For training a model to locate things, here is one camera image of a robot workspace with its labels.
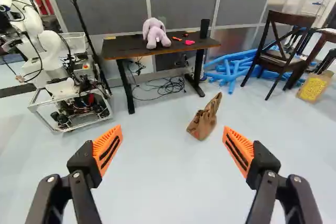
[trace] wooden desk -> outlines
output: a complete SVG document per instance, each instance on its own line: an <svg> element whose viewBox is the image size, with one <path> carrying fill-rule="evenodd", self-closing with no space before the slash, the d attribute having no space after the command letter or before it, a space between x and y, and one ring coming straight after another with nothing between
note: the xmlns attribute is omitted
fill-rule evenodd
<svg viewBox="0 0 336 224"><path fill-rule="evenodd" d="M142 39L142 35L127 35L127 36L118 36L115 39L105 39L103 42L101 55L105 60L116 60L118 69L120 72L122 84L125 89L128 111L130 114L135 112L133 95L131 85L128 83L126 78L125 69L123 66L123 59L133 58L133 57L143 57L150 55L161 55L168 54L171 52L181 52L181 51L196 51L196 61L195 61L195 72L194 78L190 74L185 74L185 79L192 85L200 97L204 97L205 94L203 90L199 87L199 76L201 74L202 61L204 49L210 47L219 47L220 43L211 39L205 38L200 39L200 33L189 33L187 38L182 37L184 31L175 31L167 33L167 36L172 41L172 45L168 48L162 47L158 43L155 49L149 50L146 48L146 41ZM172 40L172 37L182 38L182 41ZM195 44L190 46L185 45L185 40L193 40Z"/></svg>

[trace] black floor lamp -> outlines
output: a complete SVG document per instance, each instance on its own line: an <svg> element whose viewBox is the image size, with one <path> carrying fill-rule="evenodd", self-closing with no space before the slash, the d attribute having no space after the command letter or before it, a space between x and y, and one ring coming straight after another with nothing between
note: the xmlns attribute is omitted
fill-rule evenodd
<svg viewBox="0 0 336 224"><path fill-rule="evenodd" d="M82 16L82 14L81 14L81 12L80 12L80 9L79 9L79 6L78 6L78 4L77 4L77 0L72 0L71 3L73 4L73 6L74 6L75 9L76 9L76 13L77 13L77 16L78 16L78 18L79 18L80 24L81 24L82 29L83 29L83 31L84 31L84 33L85 33L85 36L86 36L86 38L87 38L87 40L88 40L89 46L90 46L91 51L92 51L92 54L93 54L93 60L94 60L95 63L98 64L98 67L99 67L99 69L100 69L100 78L101 78L101 80L104 82L104 84L105 84L105 86L106 86L105 88L109 91L110 94L112 94L112 93L111 93L111 89L110 89L110 87L109 87L109 85L108 85L108 83L107 83L106 77L105 77L105 75L104 75L104 73L103 73L103 71L102 71L102 68L101 68L101 66L100 66L98 55L96 54L96 51L95 51L95 49L94 49L94 47L93 47L93 44L92 44L92 41L91 41L91 39L90 39L88 30L87 30L86 25L85 25L85 22L84 22L84 20L83 20L83 16Z"/></svg>

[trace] orange object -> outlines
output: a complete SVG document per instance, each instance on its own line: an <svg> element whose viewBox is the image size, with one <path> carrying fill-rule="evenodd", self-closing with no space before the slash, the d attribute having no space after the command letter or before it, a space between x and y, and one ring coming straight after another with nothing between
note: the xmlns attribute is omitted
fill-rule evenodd
<svg viewBox="0 0 336 224"><path fill-rule="evenodd" d="M246 178L254 158L253 142L225 126L223 133L223 143L230 152L231 157Z"/></svg>
<svg viewBox="0 0 336 224"><path fill-rule="evenodd" d="M121 126L108 130L93 142L93 157L96 160L101 177L104 176L114 155L122 142Z"/></svg>
<svg viewBox="0 0 336 224"><path fill-rule="evenodd" d="M175 39L175 40L178 40L178 41L181 41L181 40L182 40L182 39L180 39L180 38L176 38L175 36L172 37L172 39Z"/></svg>

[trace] black desk frame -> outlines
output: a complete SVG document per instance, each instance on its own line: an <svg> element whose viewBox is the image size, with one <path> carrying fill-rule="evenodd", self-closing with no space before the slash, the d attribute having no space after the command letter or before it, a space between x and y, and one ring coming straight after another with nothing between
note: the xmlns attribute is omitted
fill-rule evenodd
<svg viewBox="0 0 336 224"><path fill-rule="evenodd" d="M195 70L194 70L194 78L189 73L186 73L184 75L185 79L191 84L191 86L196 90L198 95L200 97L205 97L205 94L203 90L199 87L199 79L201 76L201 69L202 69L202 61L203 61L203 54L204 54L205 49L198 49L196 51L196 60L195 60ZM125 73L125 68L123 65L124 59L118 59L117 65L118 65L118 70L120 73L122 85L124 86L126 97L127 97L127 106L128 106L128 112L130 114L135 113L135 108L134 108L134 101L133 101L133 94L132 94L132 87L129 84L126 73Z"/></svg>

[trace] pink object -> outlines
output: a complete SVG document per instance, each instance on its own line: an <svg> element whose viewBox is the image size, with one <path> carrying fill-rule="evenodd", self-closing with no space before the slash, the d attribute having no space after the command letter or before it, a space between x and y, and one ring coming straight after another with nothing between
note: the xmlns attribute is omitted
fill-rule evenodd
<svg viewBox="0 0 336 224"><path fill-rule="evenodd" d="M186 45L192 45L192 44L195 44L195 41L193 41L193 40L186 40L184 43Z"/></svg>

